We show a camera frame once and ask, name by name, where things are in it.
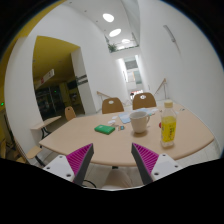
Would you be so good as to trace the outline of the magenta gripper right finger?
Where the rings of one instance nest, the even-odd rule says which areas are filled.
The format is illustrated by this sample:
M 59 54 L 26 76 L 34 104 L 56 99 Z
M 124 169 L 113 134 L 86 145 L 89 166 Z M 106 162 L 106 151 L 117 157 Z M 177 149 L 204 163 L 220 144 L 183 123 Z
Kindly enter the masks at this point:
M 166 153 L 157 154 L 136 143 L 132 144 L 131 153 L 135 159 L 144 185 L 182 169 L 182 167 Z

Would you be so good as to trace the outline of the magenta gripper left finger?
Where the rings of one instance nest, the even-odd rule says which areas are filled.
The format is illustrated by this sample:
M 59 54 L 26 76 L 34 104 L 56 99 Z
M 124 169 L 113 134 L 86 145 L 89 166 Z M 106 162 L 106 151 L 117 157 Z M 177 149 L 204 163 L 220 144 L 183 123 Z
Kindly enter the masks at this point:
M 93 144 L 88 144 L 67 156 L 58 155 L 44 170 L 81 186 L 93 154 Z

